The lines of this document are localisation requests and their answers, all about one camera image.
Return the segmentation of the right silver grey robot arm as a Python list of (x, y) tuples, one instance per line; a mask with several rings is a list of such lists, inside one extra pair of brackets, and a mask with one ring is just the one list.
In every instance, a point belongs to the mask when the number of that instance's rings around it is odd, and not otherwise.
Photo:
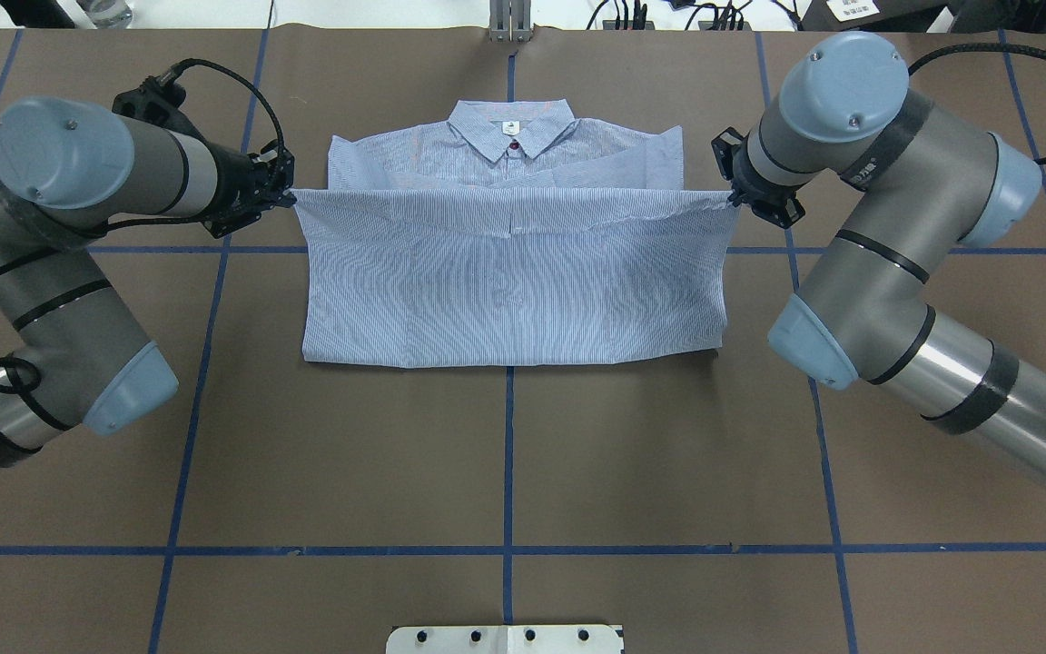
[(769, 346), (832, 389), (883, 388), (1046, 484), (1046, 373), (922, 297), (956, 245), (987, 247), (1024, 218), (1041, 167), (910, 77), (880, 35), (834, 33), (788, 72), (750, 133), (729, 128), (711, 142), (731, 202), (775, 226), (802, 218), (797, 191), (819, 173), (861, 194)]

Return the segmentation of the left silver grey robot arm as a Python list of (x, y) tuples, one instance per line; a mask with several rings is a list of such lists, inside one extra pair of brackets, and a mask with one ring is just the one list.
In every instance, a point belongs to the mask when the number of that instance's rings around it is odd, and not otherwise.
[(0, 357), (0, 471), (75, 427), (111, 435), (179, 382), (90, 245), (136, 226), (211, 236), (294, 203), (283, 135), (257, 153), (209, 141), (175, 72), (111, 107), (33, 95), (0, 117), (0, 312), (21, 340)]

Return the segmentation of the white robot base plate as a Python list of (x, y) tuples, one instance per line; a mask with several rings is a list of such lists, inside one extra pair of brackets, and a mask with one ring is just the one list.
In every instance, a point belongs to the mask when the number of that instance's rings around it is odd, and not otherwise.
[(386, 653), (624, 653), (621, 626), (535, 624), (404, 626)]

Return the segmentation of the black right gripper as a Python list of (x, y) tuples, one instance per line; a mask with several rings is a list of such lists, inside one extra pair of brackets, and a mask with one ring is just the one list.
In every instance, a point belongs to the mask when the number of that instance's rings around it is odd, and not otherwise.
[(789, 229), (806, 216), (797, 191), (808, 179), (777, 167), (761, 145), (759, 133), (725, 129), (711, 141), (719, 173), (731, 184), (729, 202), (744, 206), (773, 226)]

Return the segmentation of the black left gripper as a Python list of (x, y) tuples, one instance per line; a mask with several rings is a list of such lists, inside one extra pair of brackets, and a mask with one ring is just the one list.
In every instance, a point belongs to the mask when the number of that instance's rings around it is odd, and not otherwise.
[(296, 203), (290, 189), (295, 158), (285, 145), (283, 132), (272, 106), (249, 80), (240, 80), (272, 121), (275, 138), (258, 154), (245, 154), (204, 137), (180, 107), (186, 92), (175, 80), (144, 80), (140, 87), (120, 93), (113, 112), (138, 123), (167, 130), (182, 149), (185, 161), (182, 186), (170, 210), (119, 221), (113, 230), (136, 226), (178, 226), (198, 223), (215, 239), (257, 223), (262, 213)]

